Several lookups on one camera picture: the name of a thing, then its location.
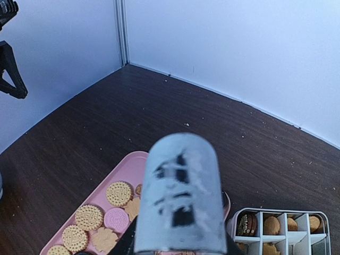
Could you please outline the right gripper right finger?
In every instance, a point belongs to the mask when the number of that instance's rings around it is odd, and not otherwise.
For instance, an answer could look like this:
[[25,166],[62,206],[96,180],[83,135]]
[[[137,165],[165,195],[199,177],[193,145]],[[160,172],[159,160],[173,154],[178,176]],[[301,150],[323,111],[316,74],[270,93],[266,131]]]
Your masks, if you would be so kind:
[[226,232],[227,253],[226,255],[243,255],[243,251]]

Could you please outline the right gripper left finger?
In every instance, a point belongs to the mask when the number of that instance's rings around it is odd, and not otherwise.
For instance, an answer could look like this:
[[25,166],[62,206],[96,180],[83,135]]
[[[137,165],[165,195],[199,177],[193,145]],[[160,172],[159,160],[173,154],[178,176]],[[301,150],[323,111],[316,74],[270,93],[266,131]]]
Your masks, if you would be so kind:
[[135,255],[134,242],[137,225],[137,217],[128,226],[124,234],[117,241],[108,255]]

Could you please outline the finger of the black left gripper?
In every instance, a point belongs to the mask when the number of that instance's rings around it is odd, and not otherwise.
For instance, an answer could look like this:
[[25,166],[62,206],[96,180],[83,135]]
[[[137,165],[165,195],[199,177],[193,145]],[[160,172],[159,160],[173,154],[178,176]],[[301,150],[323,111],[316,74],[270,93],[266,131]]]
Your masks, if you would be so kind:
[[[9,74],[14,85],[3,79],[4,71]],[[25,99],[28,94],[27,88],[20,76],[13,49],[6,41],[1,41],[1,92],[17,99]]]

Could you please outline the chocolate swirl cookie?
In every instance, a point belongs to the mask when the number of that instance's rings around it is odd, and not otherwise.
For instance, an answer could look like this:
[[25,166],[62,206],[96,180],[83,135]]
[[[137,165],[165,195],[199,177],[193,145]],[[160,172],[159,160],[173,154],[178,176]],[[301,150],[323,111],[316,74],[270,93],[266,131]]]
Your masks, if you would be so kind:
[[237,225],[236,234],[237,236],[250,236],[256,235],[258,227],[258,220],[255,214],[246,213],[244,214]]

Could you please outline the metal serving tongs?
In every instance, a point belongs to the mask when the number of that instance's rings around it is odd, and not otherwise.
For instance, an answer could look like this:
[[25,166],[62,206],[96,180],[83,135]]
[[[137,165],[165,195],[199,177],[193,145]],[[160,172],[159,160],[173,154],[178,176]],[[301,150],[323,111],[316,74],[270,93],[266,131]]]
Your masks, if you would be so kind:
[[218,159],[203,137],[174,133],[151,147],[134,251],[227,252]]

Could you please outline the orange swirl cookie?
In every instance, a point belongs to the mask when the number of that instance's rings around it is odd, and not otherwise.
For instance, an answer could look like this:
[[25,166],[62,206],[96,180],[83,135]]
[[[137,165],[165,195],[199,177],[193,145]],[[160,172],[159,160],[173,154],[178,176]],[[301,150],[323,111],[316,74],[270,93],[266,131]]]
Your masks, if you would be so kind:
[[322,219],[316,215],[309,215],[310,233],[318,234],[324,232]]

